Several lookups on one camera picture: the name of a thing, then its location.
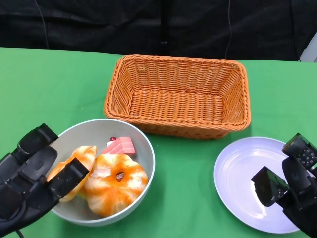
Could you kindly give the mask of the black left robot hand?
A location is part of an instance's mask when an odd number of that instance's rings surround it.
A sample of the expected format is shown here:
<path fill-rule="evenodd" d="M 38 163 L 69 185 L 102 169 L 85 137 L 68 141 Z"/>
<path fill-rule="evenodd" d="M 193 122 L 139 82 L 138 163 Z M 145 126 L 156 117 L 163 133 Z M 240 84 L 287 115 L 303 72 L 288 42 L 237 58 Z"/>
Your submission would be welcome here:
<path fill-rule="evenodd" d="M 52 210 L 71 192 L 88 169 L 77 158 L 57 175 L 47 180 L 46 174 L 57 158 L 50 145 L 58 136 L 46 125 L 27 133 L 16 149 L 0 161 L 0 236 L 34 223 Z"/>

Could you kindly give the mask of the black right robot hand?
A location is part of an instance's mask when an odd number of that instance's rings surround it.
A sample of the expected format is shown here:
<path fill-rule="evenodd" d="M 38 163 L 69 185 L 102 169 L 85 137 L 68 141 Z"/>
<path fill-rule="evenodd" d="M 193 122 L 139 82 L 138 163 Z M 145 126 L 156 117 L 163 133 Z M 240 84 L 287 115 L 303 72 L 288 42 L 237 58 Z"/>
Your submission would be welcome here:
<path fill-rule="evenodd" d="M 317 149 L 301 134 L 288 141 L 282 152 L 285 179 L 268 167 L 253 177 L 256 195 L 262 205 L 274 203 L 286 217 L 311 238 L 317 236 Z"/>

